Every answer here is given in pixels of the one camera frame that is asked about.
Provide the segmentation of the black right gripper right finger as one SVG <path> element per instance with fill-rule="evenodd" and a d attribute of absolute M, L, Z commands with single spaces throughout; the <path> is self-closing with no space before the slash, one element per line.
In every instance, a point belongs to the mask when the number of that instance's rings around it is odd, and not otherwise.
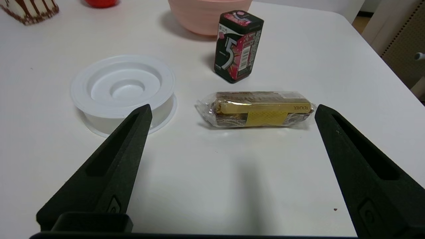
<path fill-rule="evenodd" d="M 425 236 L 425 190 L 336 110 L 315 121 L 359 238 Z"/>

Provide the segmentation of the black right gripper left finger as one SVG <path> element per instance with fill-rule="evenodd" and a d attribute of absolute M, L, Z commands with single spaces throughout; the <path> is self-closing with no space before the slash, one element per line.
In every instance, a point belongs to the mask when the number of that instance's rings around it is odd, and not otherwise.
<path fill-rule="evenodd" d="M 133 110 L 37 212 L 41 231 L 66 214 L 125 214 L 153 114 L 149 104 Z"/>

